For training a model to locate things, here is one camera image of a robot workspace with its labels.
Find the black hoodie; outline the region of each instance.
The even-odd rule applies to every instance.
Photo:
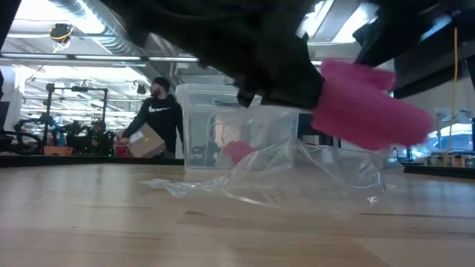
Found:
[[[168,95],[166,99],[151,97],[146,99],[134,121],[122,135],[129,138],[135,134],[145,123],[165,141],[166,150],[175,153],[177,146],[177,129],[183,144],[183,114],[177,100]]]

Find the table surface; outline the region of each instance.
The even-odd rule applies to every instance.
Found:
[[[193,177],[159,165],[1,169],[1,266],[474,265],[474,180],[405,174],[387,181],[390,201],[342,219],[187,202],[139,184],[154,178]]]

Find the transparent storage container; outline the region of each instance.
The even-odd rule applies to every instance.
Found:
[[[226,170],[223,148],[245,142],[261,150],[297,137],[297,110],[260,106],[250,108],[237,100],[238,89],[227,85],[179,85],[176,97],[183,109],[185,168],[187,171]]]

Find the pink object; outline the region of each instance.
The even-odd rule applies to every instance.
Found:
[[[373,151],[427,138],[432,116],[382,92],[392,88],[392,72],[327,60],[321,74],[326,81],[311,110],[314,129]]]
[[[239,163],[239,161],[241,161],[247,155],[254,152],[256,152],[255,148],[241,141],[231,141],[223,148],[224,156],[231,160],[234,164]]]

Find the person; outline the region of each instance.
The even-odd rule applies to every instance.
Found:
[[[169,91],[170,82],[167,79],[163,77],[154,79],[150,87],[151,97],[144,101],[139,113],[122,134],[120,142],[128,144],[130,136],[148,123],[165,141],[166,151],[160,156],[175,158],[177,129],[183,144],[183,113],[174,96],[168,94]]]

